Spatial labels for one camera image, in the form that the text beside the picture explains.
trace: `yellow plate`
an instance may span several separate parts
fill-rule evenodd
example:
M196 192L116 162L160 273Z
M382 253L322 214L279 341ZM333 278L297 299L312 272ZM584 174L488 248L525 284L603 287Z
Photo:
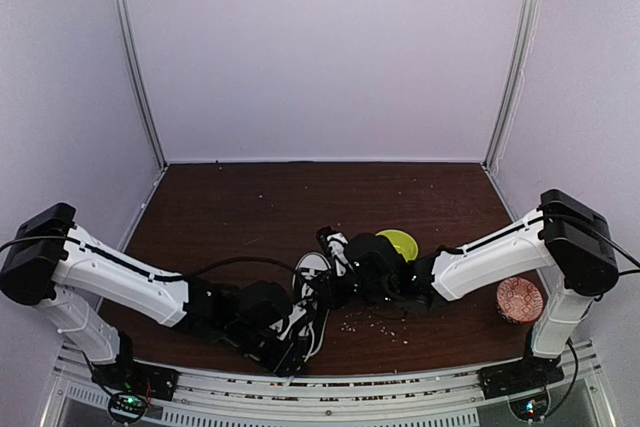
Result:
M389 239L398 253L401 254L407 262L418 258L418 243L406 232L387 229L378 232L376 235L382 235Z

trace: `red patterned bowl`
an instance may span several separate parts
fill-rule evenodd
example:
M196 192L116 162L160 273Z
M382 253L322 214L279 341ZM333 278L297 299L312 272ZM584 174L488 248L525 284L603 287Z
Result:
M540 290L522 277L511 277L498 285L498 313L512 324L534 322L542 314L544 300Z

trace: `dark brown table surface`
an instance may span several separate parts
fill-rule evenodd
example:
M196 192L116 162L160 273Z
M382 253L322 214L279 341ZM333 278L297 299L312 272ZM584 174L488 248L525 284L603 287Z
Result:
M440 244L473 241L509 222L475 164L173 165L127 252L177 272L237 255L275 257L295 265L305 253L319 250L315 232L325 225L347 237L402 229L428 253ZM525 277L542 290L536 273ZM255 264L224 267L205 278L290 285L286 271ZM487 286L443 309L405 320L399 320L401 312L393 307L354 304L335 311L308 373L409 372L519 356L529 326L502 320L495 292L495 285ZM171 331L111 302L105 301L101 315L133 338L135 354L142 359L261 372L228 347Z

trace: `white backdrop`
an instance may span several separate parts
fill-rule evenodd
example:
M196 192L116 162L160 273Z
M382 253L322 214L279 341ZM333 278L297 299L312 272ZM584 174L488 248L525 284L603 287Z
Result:
M157 167L113 0L0 0L0 11L0 243L65 201L78 223L118 245ZM62 337L3 294L0 332L0 424L38 425Z
M640 256L640 0L542 0L498 182L522 215L557 187ZM621 269L631 268L620 261ZM556 275L546 278L555 282ZM640 275L622 277L579 334L594 340L624 426L640 425Z
M522 0L129 0L169 161L484 158Z

